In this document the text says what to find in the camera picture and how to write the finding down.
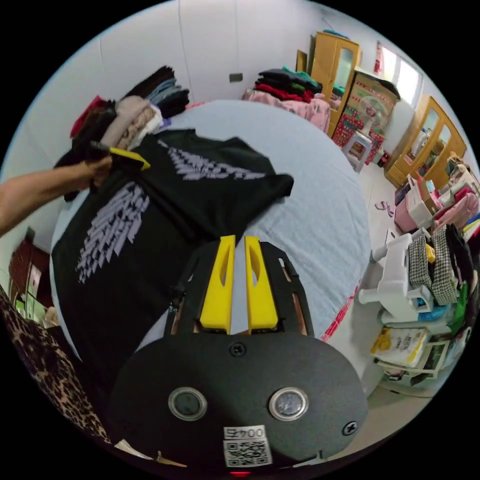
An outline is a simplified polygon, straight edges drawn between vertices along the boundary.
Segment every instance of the houndstooth fabric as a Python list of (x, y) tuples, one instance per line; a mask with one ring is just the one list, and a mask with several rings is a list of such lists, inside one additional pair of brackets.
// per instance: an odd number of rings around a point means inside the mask
[(457, 302), (457, 289), (452, 282), (452, 262), (446, 237), (447, 226), (437, 230), (433, 236), (435, 249), (435, 269), (431, 292), (439, 305), (450, 305)]
[(427, 240), (424, 235), (415, 239), (408, 247), (408, 280), (414, 289), (425, 285), (432, 287), (427, 260)]

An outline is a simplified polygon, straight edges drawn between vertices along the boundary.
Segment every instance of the leopard print fabric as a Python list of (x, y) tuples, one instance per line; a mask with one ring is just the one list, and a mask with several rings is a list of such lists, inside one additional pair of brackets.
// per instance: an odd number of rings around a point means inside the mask
[(23, 364), (57, 410), (83, 432), (111, 444), (67, 355), (46, 329), (14, 309), (1, 286), (0, 316)]

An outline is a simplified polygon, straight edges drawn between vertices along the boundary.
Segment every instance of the qr code sticker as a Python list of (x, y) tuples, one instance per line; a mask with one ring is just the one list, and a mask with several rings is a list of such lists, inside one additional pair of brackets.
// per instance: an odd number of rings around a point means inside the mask
[(225, 440), (223, 452), (227, 467), (261, 467), (272, 464), (272, 453), (266, 438)]

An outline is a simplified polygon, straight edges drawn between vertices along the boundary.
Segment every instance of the pink bedding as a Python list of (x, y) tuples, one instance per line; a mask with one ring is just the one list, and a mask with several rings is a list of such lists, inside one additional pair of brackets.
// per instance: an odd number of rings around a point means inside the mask
[(321, 98), (313, 98), (310, 103), (295, 100), (281, 101), (269, 93), (248, 89), (245, 91), (241, 99), (247, 100), (248, 102), (259, 102), (261, 104), (288, 110), (289, 112), (308, 120), (322, 132), (327, 133), (329, 129), (330, 106)]

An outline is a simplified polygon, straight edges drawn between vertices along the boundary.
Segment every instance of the pink box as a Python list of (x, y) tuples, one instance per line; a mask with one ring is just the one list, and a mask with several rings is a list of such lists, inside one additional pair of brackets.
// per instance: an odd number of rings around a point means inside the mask
[(410, 232), (410, 230), (416, 230), (418, 228), (417, 224), (412, 220), (412, 217), (409, 214), (407, 197), (405, 197), (396, 206), (394, 221), (403, 233), (407, 233)]

